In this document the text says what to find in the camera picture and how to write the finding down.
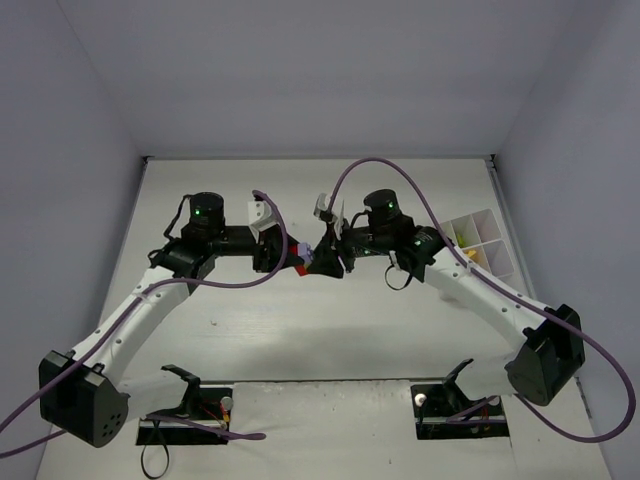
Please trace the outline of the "purple lego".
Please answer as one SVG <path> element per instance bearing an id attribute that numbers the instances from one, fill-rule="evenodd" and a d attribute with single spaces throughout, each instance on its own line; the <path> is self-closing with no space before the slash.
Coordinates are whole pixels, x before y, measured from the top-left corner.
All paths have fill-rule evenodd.
<path id="1" fill-rule="evenodd" d="M 308 243 L 298 243 L 296 245 L 296 255 L 302 259 L 302 262 L 305 266 L 310 265 L 314 259 L 314 251 L 310 244 Z"/>

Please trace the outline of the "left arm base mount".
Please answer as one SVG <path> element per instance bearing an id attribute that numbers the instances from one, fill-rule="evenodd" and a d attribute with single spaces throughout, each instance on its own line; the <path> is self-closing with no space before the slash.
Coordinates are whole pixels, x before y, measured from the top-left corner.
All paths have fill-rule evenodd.
<path id="1" fill-rule="evenodd" d="M 162 409 L 156 415 L 228 431 L 233 408 L 233 387 L 230 385 L 203 384 L 201 379 L 176 365 L 164 365 L 163 373 L 170 373 L 187 384 L 186 391 L 177 407 Z M 147 479 L 161 479 L 171 463 L 170 446 L 226 446 L 229 440 L 217 433 L 205 431 L 192 425 L 143 418 L 138 427 L 136 444 L 142 446 L 140 467 Z M 162 448 L 165 466 L 160 473 L 151 473 L 146 465 L 146 450 L 149 446 Z"/>

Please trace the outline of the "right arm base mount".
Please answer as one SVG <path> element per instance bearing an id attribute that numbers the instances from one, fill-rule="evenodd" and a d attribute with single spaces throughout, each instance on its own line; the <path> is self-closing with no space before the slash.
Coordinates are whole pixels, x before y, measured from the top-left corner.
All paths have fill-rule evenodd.
<path id="1" fill-rule="evenodd" d="M 416 438 L 420 441 L 480 440 L 510 436 L 499 398 L 470 400 L 456 384 L 465 360 L 439 382 L 410 386 Z"/>

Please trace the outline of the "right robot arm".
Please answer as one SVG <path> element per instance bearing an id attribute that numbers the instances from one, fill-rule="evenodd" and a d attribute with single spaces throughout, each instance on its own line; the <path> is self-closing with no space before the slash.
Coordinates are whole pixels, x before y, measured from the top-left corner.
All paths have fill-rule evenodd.
<path id="1" fill-rule="evenodd" d="M 342 278 L 361 258 L 387 257 L 409 280 L 437 289 L 492 327 L 509 345 L 508 352 L 489 358 L 462 360 L 444 379 L 445 385 L 469 400 L 517 394 L 537 406 L 547 406 L 585 361 L 577 336 L 579 315 L 569 306 L 552 309 L 525 305 L 529 299 L 495 277 L 480 279 L 476 267 L 436 228 L 415 224 L 403 214 L 390 189 L 364 199 L 364 227 L 353 227 L 334 213 L 322 194 L 314 214 L 326 225 L 316 246 L 309 273 Z"/>

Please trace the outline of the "red long lego brick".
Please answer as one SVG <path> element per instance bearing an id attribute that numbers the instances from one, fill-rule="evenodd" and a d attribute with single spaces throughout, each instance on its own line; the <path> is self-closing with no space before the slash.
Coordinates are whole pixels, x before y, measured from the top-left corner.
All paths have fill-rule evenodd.
<path id="1" fill-rule="evenodd" d="M 291 246 L 289 248 L 289 252 L 295 257 L 294 269 L 296 270 L 299 276 L 305 276 L 308 274 L 307 268 L 309 267 L 309 265 L 305 266 L 302 262 L 302 259 L 296 255 L 296 245 Z"/>

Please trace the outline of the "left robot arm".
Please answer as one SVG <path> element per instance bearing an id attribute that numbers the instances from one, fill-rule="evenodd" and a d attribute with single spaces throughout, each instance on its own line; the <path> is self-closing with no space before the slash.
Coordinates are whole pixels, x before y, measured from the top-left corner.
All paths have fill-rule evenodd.
<path id="1" fill-rule="evenodd" d="M 127 299 L 99 328 L 67 353 L 50 352 L 39 365 L 40 413 L 44 420 L 85 443 L 101 448 L 124 424 L 139 417 L 190 418 L 202 404 L 201 380 L 173 364 L 159 373 L 127 380 L 124 373 L 156 328 L 200 286 L 217 259 L 249 257 L 259 279 L 252 288 L 283 268 L 305 261 L 298 241 L 266 194 L 254 191 L 249 223 L 229 226 L 221 195 L 185 195 L 179 207 L 189 211 L 179 234 L 169 225 L 166 243 L 149 253 L 149 268 Z"/>

